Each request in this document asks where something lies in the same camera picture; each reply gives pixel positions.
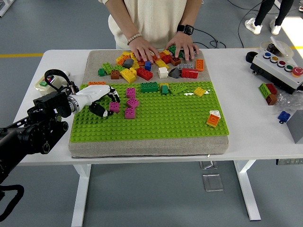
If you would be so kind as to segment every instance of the white table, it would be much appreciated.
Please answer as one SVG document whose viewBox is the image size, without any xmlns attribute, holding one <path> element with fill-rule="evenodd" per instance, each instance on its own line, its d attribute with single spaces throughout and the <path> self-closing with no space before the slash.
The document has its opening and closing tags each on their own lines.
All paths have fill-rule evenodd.
<svg viewBox="0 0 303 227">
<path fill-rule="evenodd" d="M 72 226 L 82 226 L 91 164 L 140 162 L 190 162 L 233 160 L 250 220 L 261 220 L 246 171 L 257 159 L 303 158 L 303 145 L 294 143 L 286 124 L 279 124 L 279 112 L 268 106 L 258 87 L 268 82 L 251 73 L 245 61 L 249 51 L 258 49 L 203 49 L 211 81 L 216 90 L 230 135 L 229 147 L 222 155 L 184 157 L 117 157 L 72 159 L 68 150 L 73 115 L 64 119 L 68 132 L 48 155 L 26 156 L 20 166 L 74 165 L 80 175 Z M 23 99 L 15 121 L 27 116 L 33 99 L 40 97 L 34 84 L 49 69 L 71 72 L 80 86 L 90 50 L 50 50 L 44 53 Z"/>
</svg>

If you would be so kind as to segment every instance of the bracelet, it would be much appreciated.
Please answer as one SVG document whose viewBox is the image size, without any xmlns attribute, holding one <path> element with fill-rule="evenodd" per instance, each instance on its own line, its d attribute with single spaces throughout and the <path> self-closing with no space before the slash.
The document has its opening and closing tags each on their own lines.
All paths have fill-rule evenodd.
<svg viewBox="0 0 303 227">
<path fill-rule="evenodd" d="M 137 37 L 139 37 L 139 36 L 142 36 L 142 34 L 141 34 L 141 33 L 138 33 L 138 34 L 134 35 L 132 38 L 130 38 L 129 40 L 127 40 L 127 45 L 129 45 L 129 43 L 130 43 L 132 40 L 134 40 L 135 38 L 137 38 Z"/>
</svg>

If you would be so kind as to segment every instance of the yellow floor line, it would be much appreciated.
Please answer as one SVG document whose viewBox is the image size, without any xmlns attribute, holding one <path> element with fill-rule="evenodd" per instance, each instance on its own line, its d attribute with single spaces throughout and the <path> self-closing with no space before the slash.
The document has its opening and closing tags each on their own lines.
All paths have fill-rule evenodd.
<svg viewBox="0 0 303 227">
<path fill-rule="evenodd" d="M 26 58 L 26 57 L 42 57 L 43 53 L 16 53 L 16 54 L 0 54 L 0 58 Z"/>
</svg>

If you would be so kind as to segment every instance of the human hand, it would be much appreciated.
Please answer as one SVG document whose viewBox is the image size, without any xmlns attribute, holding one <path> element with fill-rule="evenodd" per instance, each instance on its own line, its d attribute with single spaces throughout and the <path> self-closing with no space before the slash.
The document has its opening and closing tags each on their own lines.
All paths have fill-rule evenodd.
<svg viewBox="0 0 303 227">
<path fill-rule="evenodd" d="M 199 47 L 196 44 L 193 44 L 193 40 L 191 36 L 183 33 L 177 32 L 175 36 L 166 44 L 165 49 L 168 49 L 170 46 L 176 46 L 175 58 L 179 56 L 180 49 L 183 48 L 185 54 L 185 60 L 189 60 L 189 56 L 191 59 L 195 58 L 195 52 L 199 54 Z"/>
<path fill-rule="evenodd" d="M 148 58 L 148 60 L 151 63 L 153 63 L 151 51 L 157 56 L 157 58 L 160 58 L 158 50 L 155 47 L 153 47 L 142 36 L 139 36 L 139 37 L 135 38 L 134 40 L 132 40 L 129 43 L 129 47 L 130 47 L 131 51 L 134 53 L 134 55 L 136 56 L 138 61 L 141 60 L 140 55 L 139 55 L 139 53 L 140 53 L 143 58 L 143 61 L 147 61 L 147 58 Z"/>
</svg>

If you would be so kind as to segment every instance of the white sneaker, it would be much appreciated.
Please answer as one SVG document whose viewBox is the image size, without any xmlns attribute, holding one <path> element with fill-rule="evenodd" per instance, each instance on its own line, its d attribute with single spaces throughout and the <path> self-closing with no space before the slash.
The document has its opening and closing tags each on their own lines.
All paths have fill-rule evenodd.
<svg viewBox="0 0 303 227">
<path fill-rule="evenodd" d="M 256 18 L 253 17 L 247 21 L 245 21 L 245 27 L 250 30 L 253 34 L 259 35 L 261 32 L 262 25 L 255 26 Z"/>
<path fill-rule="evenodd" d="M 276 25 L 275 26 L 275 21 L 276 19 L 273 19 L 270 23 L 269 26 L 271 28 L 271 34 L 273 35 L 278 35 L 280 30 L 281 30 L 281 26 Z"/>
</svg>

